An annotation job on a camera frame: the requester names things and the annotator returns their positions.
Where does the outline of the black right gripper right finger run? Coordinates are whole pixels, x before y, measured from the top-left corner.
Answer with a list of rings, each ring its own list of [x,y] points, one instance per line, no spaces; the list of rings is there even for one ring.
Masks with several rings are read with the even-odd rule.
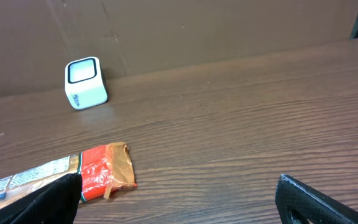
[[[282,174],[275,204],[282,223],[358,224],[358,212],[293,177]]]

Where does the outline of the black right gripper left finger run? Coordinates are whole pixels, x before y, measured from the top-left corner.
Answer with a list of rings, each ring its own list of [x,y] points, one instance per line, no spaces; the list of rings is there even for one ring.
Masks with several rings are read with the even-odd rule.
[[[67,174],[0,209],[0,224],[72,224],[82,191],[82,176]]]

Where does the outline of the orange biscuit package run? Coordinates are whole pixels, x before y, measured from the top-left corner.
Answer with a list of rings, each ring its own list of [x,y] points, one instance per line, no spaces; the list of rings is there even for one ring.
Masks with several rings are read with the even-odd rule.
[[[137,186],[127,144],[114,142],[0,179],[0,210],[67,174],[82,176],[81,203]]]

